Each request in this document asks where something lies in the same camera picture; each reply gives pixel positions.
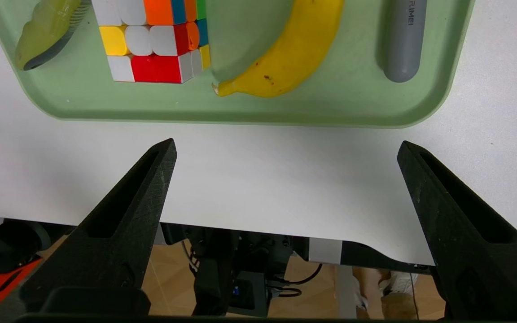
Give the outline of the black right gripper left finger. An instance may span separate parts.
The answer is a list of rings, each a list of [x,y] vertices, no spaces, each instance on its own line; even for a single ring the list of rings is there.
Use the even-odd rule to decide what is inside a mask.
[[[173,139],[140,157],[23,284],[28,313],[149,313],[141,287],[176,158]]]

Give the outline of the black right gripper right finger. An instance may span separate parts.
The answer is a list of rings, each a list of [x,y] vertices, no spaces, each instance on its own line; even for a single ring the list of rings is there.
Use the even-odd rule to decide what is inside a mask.
[[[517,320],[517,229],[425,148],[397,161],[434,260],[446,320]]]

